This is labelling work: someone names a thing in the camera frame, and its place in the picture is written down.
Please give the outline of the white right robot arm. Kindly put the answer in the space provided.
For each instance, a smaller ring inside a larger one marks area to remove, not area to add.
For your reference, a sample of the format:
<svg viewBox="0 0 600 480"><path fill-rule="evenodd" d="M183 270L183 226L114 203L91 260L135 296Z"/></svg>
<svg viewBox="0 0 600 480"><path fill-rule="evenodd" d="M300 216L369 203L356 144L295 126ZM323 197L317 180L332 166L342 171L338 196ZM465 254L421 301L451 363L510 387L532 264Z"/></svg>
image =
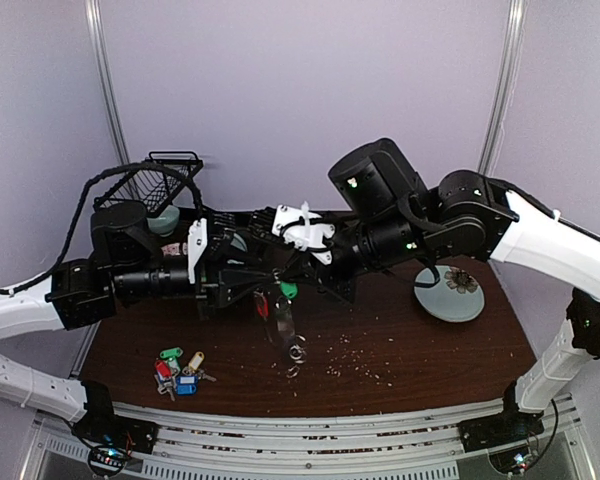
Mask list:
<svg viewBox="0 0 600 480"><path fill-rule="evenodd" d="M572 300L541 358L513 385L493 419L499 440L515 440L583 366L600 358L600 236L565 219L517 186L470 170L428 188L397 144L381 138L351 151L329 179L354 216L350 227L307 206L277 208L271 228L314 255L321 284L347 282L416 259L433 268L468 256L524 266L569 284Z"/></svg>

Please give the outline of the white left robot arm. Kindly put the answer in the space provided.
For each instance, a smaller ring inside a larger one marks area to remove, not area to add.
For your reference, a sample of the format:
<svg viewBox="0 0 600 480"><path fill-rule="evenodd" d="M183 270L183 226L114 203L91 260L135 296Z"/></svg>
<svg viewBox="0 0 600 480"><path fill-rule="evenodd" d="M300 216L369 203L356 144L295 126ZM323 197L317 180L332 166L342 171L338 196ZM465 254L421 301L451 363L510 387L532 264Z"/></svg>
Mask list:
<svg viewBox="0 0 600 480"><path fill-rule="evenodd" d="M167 254L141 202L98 209L89 257L0 292L0 340L80 329L150 298L188 299L200 313L227 307L274 278L268 254L279 241L260 222L266 214L207 212L188 224L179 253ZM117 442L127 422L105 385L62 380L2 354L0 397L87 429L103 444Z"/></svg>

